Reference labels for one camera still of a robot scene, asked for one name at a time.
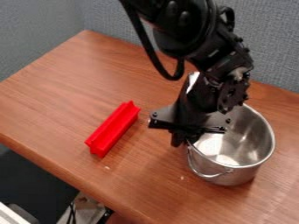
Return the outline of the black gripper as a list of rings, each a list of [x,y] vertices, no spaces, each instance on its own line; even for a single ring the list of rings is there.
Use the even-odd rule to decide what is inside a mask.
[[[151,112],[148,127],[171,132],[173,147],[179,147],[184,141],[187,144],[195,144],[204,133],[224,134],[227,132],[223,125],[208,124],[212,114],[217,111],[215,97],[203,99],[181,95],[173,104]]]

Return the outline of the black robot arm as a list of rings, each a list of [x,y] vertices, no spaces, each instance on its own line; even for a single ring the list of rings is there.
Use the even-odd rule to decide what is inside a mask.
[[[233,33],[235,11],[213,0],[119,0],[160,75],[176,81],[184,63],[197,68],[175,103],[151,114],[149,126],[172,133],[172,146],[224,129],[209,124],[248,99],[253,61]]]

